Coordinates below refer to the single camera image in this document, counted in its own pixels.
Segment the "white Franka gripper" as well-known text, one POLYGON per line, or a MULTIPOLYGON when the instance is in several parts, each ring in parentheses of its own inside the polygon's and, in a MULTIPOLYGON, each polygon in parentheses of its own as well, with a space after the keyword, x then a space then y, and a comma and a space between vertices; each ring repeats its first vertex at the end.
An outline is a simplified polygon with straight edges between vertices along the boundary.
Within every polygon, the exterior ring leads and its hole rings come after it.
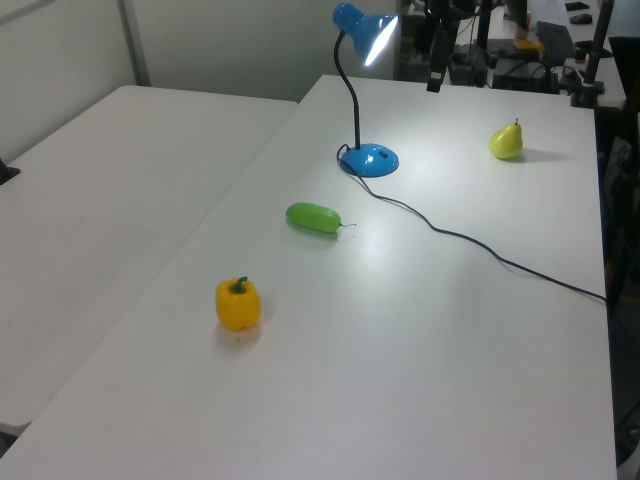
POLYGON ((429 92, 438 93, 441 81, 449 64, 449 58, 456 42, 459 29, 457 20, 441 20, 434 35, 430 58, 430 80, 427 83, 429 92))

